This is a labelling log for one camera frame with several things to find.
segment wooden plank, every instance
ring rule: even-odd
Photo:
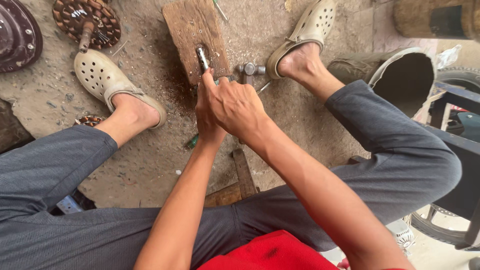
[[[205,207],[230,205],[241,200],[239,183],[229,185],[205,197]]]
[[[252,173],[248,166],[247,157],[243,149],[236,149],[233,151],[233,159],[235,161],[235,168],[237,169],[237,176],[239,178],[239,186],[241,198],[246,199],[257,193],[255,184],[253,183]]]
[[[13,115],[10,104],[0,99],[0,153],[33,137]]]
[[[178,49],[190,85],[203,73],[196,49],[203,47],[216,77],[232,75],[212,0],[182,0],[163,6],[173,43]]]

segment hammer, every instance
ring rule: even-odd
[[[238,65],[237,70],[243,74],[243,84],[249,84],[251,86],[253,86],[254,75],[265,74],[265,66],[256,66],[253,63]]]

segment screwdriver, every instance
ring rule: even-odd
[[[228,18],[227,16],[225,15],[225,13],[223,13],[223,10],[220,8],[220,6],[218,5],[218,0],[213,0],[213,4],[215,4],[215,6],[218,8],[218,10],[220,11],[220,13],[222,13],[222,16],[223,18],[228,22]]]

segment bucket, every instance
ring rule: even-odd
[[[432,59],[421,48],[344,54],[327,69],[344,84],[365,81],[410,118],[422,108],[435,79]]]
[[[396,0],[394,20],[404,37],[480,41],[480,0]]]

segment hammer head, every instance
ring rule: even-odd
[[[240,73],[243,73],[247,76],[264,75],[265,74],[265,66],[256,66],[253,63],[248,63],[248,64],[245,64],[245,65],[238,65],[237,70]]]

